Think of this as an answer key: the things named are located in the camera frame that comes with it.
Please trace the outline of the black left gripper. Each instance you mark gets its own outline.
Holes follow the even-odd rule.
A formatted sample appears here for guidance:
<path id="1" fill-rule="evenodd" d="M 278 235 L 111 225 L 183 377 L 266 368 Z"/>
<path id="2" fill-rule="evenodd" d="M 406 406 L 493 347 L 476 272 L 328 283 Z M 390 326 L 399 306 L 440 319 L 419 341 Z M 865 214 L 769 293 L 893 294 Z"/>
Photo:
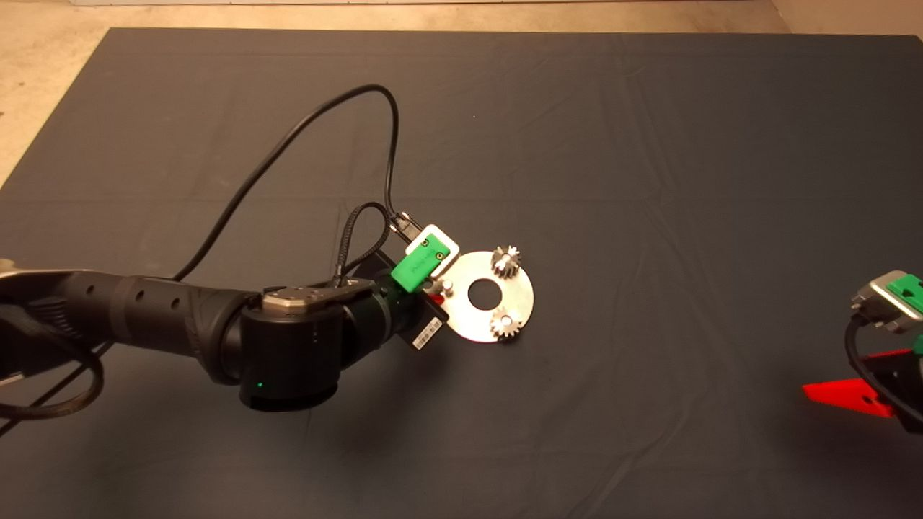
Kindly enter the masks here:
<path id="1" fill-rule="evenodd" d="M 446 296 L 422 288 L 405 291 L 390 275 L 395 266 L 385 253 L 376 251 L 360 263 L 355 275 L 375 283 L 374 293 L 388 311 L 389 335 L 421 350 L 447 326 L 449 315 L 441 306 Z"/>

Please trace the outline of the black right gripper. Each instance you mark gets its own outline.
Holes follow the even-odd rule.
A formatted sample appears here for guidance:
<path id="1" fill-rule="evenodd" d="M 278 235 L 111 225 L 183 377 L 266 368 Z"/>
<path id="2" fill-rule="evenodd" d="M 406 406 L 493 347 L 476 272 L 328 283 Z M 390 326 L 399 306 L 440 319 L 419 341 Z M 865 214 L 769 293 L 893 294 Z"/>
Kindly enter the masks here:
<path id="1" fill-rule="evenodd" d="M 865 355 L 862 364 L 870 380 L 814 382 L 802 385 L 808 400 L 868 416 L 896 417 L 905 431 L 922 433 L 921 418 L 907 412 L 922 413 L 921 357 L 913 350 L 900 349 Z"/>

